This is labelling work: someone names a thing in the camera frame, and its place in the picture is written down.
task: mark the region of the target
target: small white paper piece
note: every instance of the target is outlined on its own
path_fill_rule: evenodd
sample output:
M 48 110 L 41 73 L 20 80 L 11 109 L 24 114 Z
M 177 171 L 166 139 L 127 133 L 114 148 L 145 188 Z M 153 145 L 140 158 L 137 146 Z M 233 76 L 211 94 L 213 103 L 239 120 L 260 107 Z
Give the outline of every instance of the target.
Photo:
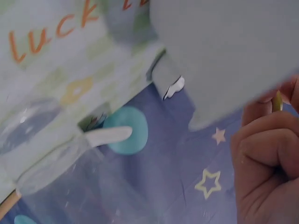
M 164 99 L 171 98 L 176 92 L 179 92 L 183 89 L 185 85 L 185 79 L 181 76 L 173 85 L 171 85 L 167 93 L 165 94 Z

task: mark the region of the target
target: clear plastic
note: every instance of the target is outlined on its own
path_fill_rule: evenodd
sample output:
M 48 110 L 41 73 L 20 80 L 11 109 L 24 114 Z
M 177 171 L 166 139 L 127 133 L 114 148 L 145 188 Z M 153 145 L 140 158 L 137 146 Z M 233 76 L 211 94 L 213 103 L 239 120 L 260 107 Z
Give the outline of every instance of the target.
M 39 223 L 158 223 L 53 99 L 22 104 L 0 126 L 0 162 Z

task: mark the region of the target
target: wooden stick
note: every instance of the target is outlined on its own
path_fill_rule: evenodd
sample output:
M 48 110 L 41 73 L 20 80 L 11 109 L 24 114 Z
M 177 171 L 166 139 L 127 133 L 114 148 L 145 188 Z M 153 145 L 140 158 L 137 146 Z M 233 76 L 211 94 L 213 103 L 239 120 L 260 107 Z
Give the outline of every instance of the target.
M 21 198 L 20 193 L 14 190 L 1 204 L 0 204 L 0 220 L 9 212 L 9 210 L 18 202 Z

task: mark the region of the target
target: blue fabric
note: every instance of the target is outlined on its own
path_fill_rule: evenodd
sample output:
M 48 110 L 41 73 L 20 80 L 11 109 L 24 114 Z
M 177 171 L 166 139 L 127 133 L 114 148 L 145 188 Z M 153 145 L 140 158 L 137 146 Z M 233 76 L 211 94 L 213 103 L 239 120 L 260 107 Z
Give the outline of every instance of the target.
M 155 210 L 160 222 L 235 224 L 234 171 L 229 139 L 240 128 L 241 111 L 232 113 L 204 130 L 191 133 L 187 128 L 194 108 L 184 91 L 162 102 L 155 87 L 150 85 L 128 102 L 126 107 L 141 111 L 147 120 L 148 138 L 145 146 L 142 150 L 130 152 L 131 155 L 118 153 L 107 145 L 101 146 L 100 151 L 109 166 Z M 288 105 L 284 105 L 284 109 L 296 114 Z M 216 139 L 212 138 L 216 128 L 225 130 L 226 141 L 220 141 L 218 145 Z M 202 190 L 195 188 L 203 180 L 204 170 L 213 175 L 220 171 L 218 183 L 221 190 L 213 191 L 208 198 L 204 197 Z M 207 176 L 202 186 L 209 191 L 215 188 L 215 181 L 215 178 Z M 56 212 L 59 215 L 58 208 L 53 208 L 53 211 L 51 216 L 55 216 Z M 0 223 L 14 223 L 15 216 L 20 214 L 38 223 L 22 200 Z M 97 222 L 91 217 L 91 223 Z

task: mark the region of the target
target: finger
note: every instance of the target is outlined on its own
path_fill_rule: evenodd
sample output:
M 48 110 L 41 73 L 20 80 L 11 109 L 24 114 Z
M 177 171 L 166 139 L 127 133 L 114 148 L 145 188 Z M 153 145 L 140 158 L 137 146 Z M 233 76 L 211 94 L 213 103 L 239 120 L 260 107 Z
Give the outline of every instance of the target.
M 299 177 L 298 148 L 299 138 L 289 129 L 268 130 L 244 139 L 234 161 L 238 197 L 243 198 L 270 180 L 278 165 L 288 177 Z
M 242 127 L 231 139 L 233 159 L 237 154 L 236 149 L 243 139 L 259 132 L 281 128 L 289 129 L 299 136 L 299 120 L 285 111 L 278 111 L 268 116 L 260 117 Z
M 299 76 L 293 76 L 289 81 L 282 84 L 280 92 L 283 95 L 284 102 L 293 106 L 299 113 Z
M 272 98 L 275 97 L 277 90 L 271 90 L 258 100 L 249 103 L 243 109 L 242 126 L 249 124 L 262 116 L 266 116 L 272 112 Z

